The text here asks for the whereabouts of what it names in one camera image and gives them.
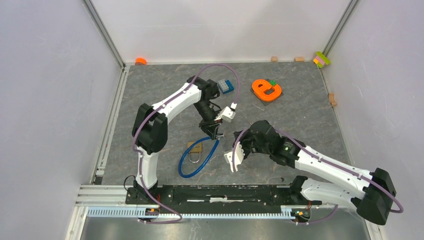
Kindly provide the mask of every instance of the black object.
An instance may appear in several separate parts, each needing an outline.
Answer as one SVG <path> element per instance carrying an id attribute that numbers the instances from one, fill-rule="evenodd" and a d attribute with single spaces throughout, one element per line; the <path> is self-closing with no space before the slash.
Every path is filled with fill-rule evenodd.
<path id="1" fill-rule="evenodd" d="M 237 138 L 241 131 L 234 132 Z M 282 166 L 295 168 L 295 161 L 300 147 L 296 146 L 290 139 L 280 136 L 267 120 L 260 120 L 253 123 L 240 140 L 241 148 L 244 152 L 244 159 L 250 153 L 267 154 L 269 158 Z"/>
<path id="2" fill-rule="evenodd" d="M 190 77 L 187 83 L 190 83 L 194 77 Z M 222 123 L 222 120 L 215 121 L 221 108 L 211 102 L 211 100 L 218 98 L 221 94 L 218 84 L 211 79 L 206 81 L 200 77 L 197 77 L 193 84 L 201 90 L 200 100 L 194 104 L 194 107 L 202 118 L 199 128 L 212 140 L 215 140 L 217 137 L 222 136 L 222 134 L 218 134 L 218 127 Z"/>
<path id="3" fill-rule="evenodd" d="M 137 183 L 128 188 L 126 204 L 152 204 L 144 198 L 144 191 Z M 281 205 L 307 205 L 305 198 L 292 197 L 295 189 L 287 185 L 163 185 L 150 190 L 161 203 L 180 214 L 264 214 L 281 213 Z M 243 200 L 216 201 L 217 198 Z M 161 213 L 170 213 L 164 208 Z"/>
<path id="4" fill-rule="evenodd" d="M 153 106 L 143 103 L 135 117 L 134 126 L 132 127 L 132 136 L 136 135 L 137 129 L 140 127 L 145 118 L 153 112 Z M 138 135 L 135 144 L 146 150 L 147 154 L 157 153 L 168 141 L 168 118 L 164 113 L 156 112 L 143 126 Z"/>
<path id="5" fill-rule="evenodd" d="M 396 197 L 395 187 L 387 171 L 377 168 L 372 174 L 372 180 Z M 357 207 L 356 212 L 372 223 L 385 225 L 393 200 L 372 184 L 365 187 L 364 192 L 362 199 L 353 197 L 350 200 Z"/>

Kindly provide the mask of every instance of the gray mat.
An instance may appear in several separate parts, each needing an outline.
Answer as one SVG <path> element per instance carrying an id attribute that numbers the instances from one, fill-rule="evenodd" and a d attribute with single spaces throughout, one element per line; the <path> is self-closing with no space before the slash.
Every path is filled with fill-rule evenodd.
<path id="1" fill-rule="evenodd" d="M 201 120 L 194 106 L 175 117 L 168 126 L 168 141 L 162 149 L 157 164 L 157 178 L 160 185 L 193 184 L 289 184 L 297 175 L 313 177 L 312 174 L 290 167 L 277 165 L 268 156 L 251 154 L 231 173 L 224 160 L 224 152 L 231 149 L 233 132 L 240 131 L 258 120 L 268 120 L 274 127 L 288 132 L 317 151 L 348 163 L 340 129 L 333 109 L 328 101 L 327 90 L 322 75 L 312 62 L 278 63 L 231 63 L 239 74 L 241 92 L 235 119 L 224 122 L 219 132 L 226 137 L 205 168 L 192 178 L 182 178 L 178 174 L 178 162 L 187 148 L 187 143 L 206 135 L 198 128 Z M 132 66 L 129 69 L 119 115 L 113 134 L 110 152 L 103 177 L 103 185 L 121 185 L 128 175 L 137 174 L 137 154 L 131 151 L 134 120 L 137 109 L 143 103 L 157 103 L 178 90 L 186 80 L 205 64 L 173 64 Z M 237 90 L 233 74 L 219 66 L 205 70 L 201 78 L 219 81 L 230 79 Z M 282 88 L 284 95 L 264 106 L 251 92 L 256 79 L 272 79 Z M 236 91 L 221 95 L 214 100 L 222 108 L 229 106 Z M 203 142 L 203 159 L 214 142 Z M 185 174 L 194 171 L 199 163 L 186 159 L 183 164 Z"/>

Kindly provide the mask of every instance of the blue cable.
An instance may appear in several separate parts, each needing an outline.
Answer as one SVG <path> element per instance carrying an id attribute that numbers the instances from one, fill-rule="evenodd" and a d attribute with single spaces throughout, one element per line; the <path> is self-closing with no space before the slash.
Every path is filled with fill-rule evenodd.
<path id="1" fill-rule="evenodd" d="M 190 150 L 194 146 L 196 146 L 196 144 L 201 143 L 201 142 L 206 141 L 206 140 L 209 140 L 209 139 L 211 139 L 211 137 L 209 137 L 209 136 L 204 137 L 204 138 L 201 138 L 201 139 L 197 140 L 195 143 L 193 143 L 191 146 L 189 146 L 187 148 L 187 150 L 185 150 L 184 154 L 182 155 L 182 157 L 181 157 L 181 159 L 179 160 L 179 163 L 178 163 L 178 173 L 179 173 L 179 175 L 181 177 L 183 177 L 185 179 L 188 179 L 188 178 L 193 177 L 194 175 L 198 174 L 200 172 L 200 170 L 202 170 L 206 166 L 206 164 L 209 162 L 209 160 L 211 159 L 211 157 L 214 154 L 215 150 L 217 149 L 218 144 L 220 143 L 220 140 L 219 139 L 217 139 L 215 141 L 215 145 L 213 145 L 212 150 L 210 150 L 210 152 L 209 152 L 209 155 L 206 157 L 206 159 L 204 160 L 204 162 L 198 167 L 198 169 L 196 169 L 194 172 L 192 172 L 190 174 L 187 174 L 187 175 L 184 174 L 183 171 L 182 171 L 183 161 L 186 158 L 187 154 L 189 154 Z"/>

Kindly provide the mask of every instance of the small wooden block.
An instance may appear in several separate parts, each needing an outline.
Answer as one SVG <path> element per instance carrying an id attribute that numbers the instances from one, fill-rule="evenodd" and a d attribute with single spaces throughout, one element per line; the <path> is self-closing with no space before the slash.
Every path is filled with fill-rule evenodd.
<path id="1" fill-rule="evenodd" d="M 334 100 L 334 92 L 330 92 L 328 94 L 328 100 L 330 101 L 330 105 L 334 108 L 337 106 L 337 102 Z"/>
<path id="2" fill-rule="evenodd" d="M 189 148 L 192 144 L 194 144 L 194 141 L 191 141 L 187 144 L 187 148 Z M 191 150 L 190 153 L 201 153 L 202 152 L 202 143 L 199 142 L 198 144 L 196 144 L 196 146 L 194 146 Z"/>
<path id="3" fill-rule="evenodd" d="M 297 57 L 294 58 L 294 61 L 295 62 L 304 62 L 305 58 L 303 56 L 297 56 Z"/>

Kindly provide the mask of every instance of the brass padlock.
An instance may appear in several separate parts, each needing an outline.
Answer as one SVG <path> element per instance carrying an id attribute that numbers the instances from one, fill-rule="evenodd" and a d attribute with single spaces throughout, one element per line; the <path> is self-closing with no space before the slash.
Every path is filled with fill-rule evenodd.
<path id="1" fill-rule="evenodd" d="M 187 144 L 187 148 L 189 148 L 191 145 L 193 145 L 195 142 L 191 141 Z M 198 144 L 196 144 L 193 148 L 190 149 L 190 152 L 188 153 L 188 160 L 192 163 L 198 163 L 200 161 L 200 157 L 201 157 L 201 152 L 202 152 L 202 143 L 199 142 Z M 195 154 L 198 153 L 198 158 L 197 160 L 192 160 L 192 158 L 190 157 L 190 154 Z"/>

